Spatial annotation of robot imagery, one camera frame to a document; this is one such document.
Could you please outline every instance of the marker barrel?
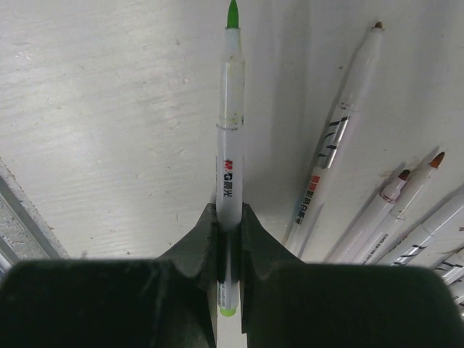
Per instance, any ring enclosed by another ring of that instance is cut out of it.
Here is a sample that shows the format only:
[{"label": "marker barrel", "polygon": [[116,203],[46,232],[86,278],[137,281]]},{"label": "marker barrel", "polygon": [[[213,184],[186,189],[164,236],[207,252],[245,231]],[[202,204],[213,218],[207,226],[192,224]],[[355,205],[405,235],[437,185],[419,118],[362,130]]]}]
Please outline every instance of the marker barrel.
[{"label": "marker barrel", "polygon": [[351,262],[356,258],[365,242],[394,206],[394,202],[405,184],[405,180],[395,178],[382,192],[374,197],[364,213],[350,229],[347,236],[328,259],[328,262]]},{"label": "marker barrel", "polygon": [[407,214],[421,201],[435,173],[436,168],[427,164],[407,181],[395,206],[372,233],[353,262],[374,264],[394,246],[400,237]]},{"label": "marker barrel", "polygon": [[[329,189],[334,182],[344,150],[355,131],[360,110],[380,57],[382,37],[382,28],[370,30],[364,44],[356,54],[339,104],[325,131],[323,144],[318,153],[318,163],[312,172],[310,185],[286,243],[289,251],[297,257],[303,256]],[[318,179],[317,188],[311,190],[315,184],[315,178]]]},{"label": "marker barrel", "polygon": [[455,303],[464,302],[464,281],[462,279],[451,284],[448,289]]},{"label": "marker barrel", "polygon": [[461,320],[464,320],[464,303],[458,304],[457,310],[459,310],[459,315],[461,317]]},{"label": "marker barrel", "polygon": [[240,29],[225,30],[221,64],[220,116],[217,122],[216,211],[219,223],[222,265],[217,288],[221,310],[239,304],[239,259],[235,240],[239,235],[243,205],[244,171],[244,85],[245,61]]},{"label": "marker barrel", "polygon": [[352,259],[352,263],[369,265],[376,263],[388,245],[399,236],[404,220],[387,214],[376,230],[369,236],[360,251]]},{"label": "marker barrel", "polygon": [[435,268],[443,281],[450,285],[464,276],[464,250],[451,255]]},{"label": "marker barrel", "polygon": [[433,233],[429,233],[422,225],[419,225],[395,249],[382,257],[378,264],[406,266],[414,257],[431,245],[434,239]]},{"label": "marker barrel", "polygon": [[438,232],[456,229],[456,217],[464,209],[464,194],[452,197],[431,217],[416,227],[393,250],[382,257],[380,265],[406,265],[432,244]]}]

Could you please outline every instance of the white surface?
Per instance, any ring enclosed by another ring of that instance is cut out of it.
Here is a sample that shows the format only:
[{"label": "white surface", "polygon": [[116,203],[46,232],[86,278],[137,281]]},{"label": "white surface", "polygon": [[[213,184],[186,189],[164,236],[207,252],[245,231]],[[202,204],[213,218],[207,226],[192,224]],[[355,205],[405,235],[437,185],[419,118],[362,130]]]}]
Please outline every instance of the white surface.
[{"label": "white surface", "polygon": [[[157,256],[211,200],[227,6],[0,3],[0,156],[71,256]],[[377,19],[382,57],[321,215],[326,234],[305,259],[323,259],[392,170],[436,146],[447,156],[411,223],[464,183],[464,1],[242,0],[239,9],[244,196],[275,237],[291,221],[355,47]],[[429,249],[413,263],[432,263],[450,243]]]}]

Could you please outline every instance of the felt tip pen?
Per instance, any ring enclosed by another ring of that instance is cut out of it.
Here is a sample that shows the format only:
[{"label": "felt tip pen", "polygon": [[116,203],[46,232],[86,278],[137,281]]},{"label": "felt tip pen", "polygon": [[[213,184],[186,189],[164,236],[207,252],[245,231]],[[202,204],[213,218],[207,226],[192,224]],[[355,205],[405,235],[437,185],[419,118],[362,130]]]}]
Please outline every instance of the felt tip pen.
[{"label": "felt tip pen", "polygon": [[353,259],[353,263],[363,265],[376,263],[394,246],[407,215],[421,201],[421,197],[430,186],[443,158],[444,152],[441,152],[425,167],[412,175],[401,190],[401,195],[393,209],[365,242],[356,258]]},{"label": "felt tip pen", "polygon": [[459,315],[461,317],[461,320],[464,320],[464,303],[458,304],[457,310],[459,310]]},{"label": "felt tip pen", "polygon": [[464,302],[464,279],[459,279],[448,286],[451,297],[455,303]]},{"label": "felt tip pen", "polygon": [[430,246],[438,234],[458,232],[464,215],[464,194],[452,197],[431,217],[416,227],[393,250],[382,257],[379,265],[404,266]]},{"label": "felt tip pen", "polygon": [[363,247],[369,236],[394,206],[409,174],[409,170],[403,170],[398,177],[374,197],[364,213],[349,230],[347,236],[335,249],[335,252],[329,257],[328,262],[350,262],[356,257],[360,248]]},{"label": "felt tip pen", "polygon": [[241,50],[239,10],[232,0],[225,29],[225,49],[217,122],[216,211],[219,233],[225,233],[225,280],[218,282],[220,312],[232,316],[239,305],[239,265],[232,240],[238,235],[243,204],[245,59]]},{"label": "felt tip pen", "polygon": [[340,101],[325,131],[318,162],[312,171],[310,184],[286,242],[287,249],[297,257],[301,258],[303,255],[329,189],[334,183],[344,150],[355,131],[380,57],[383,36],[382,24],[377,22],[356,54]]},{"label": "felt tip pen", "polygon": [[6,257],[0,253],[0,271],[2,273],[1,275],[5,274],[11,267],[12,264],[10,263],[10,261],[7,260]]},{"label": "felt tip pen", "polygon": [[442,263],[435,267],[435,272],[442,277],[447,285],[462,278],[464,276],[464,249],[442,261]]}]

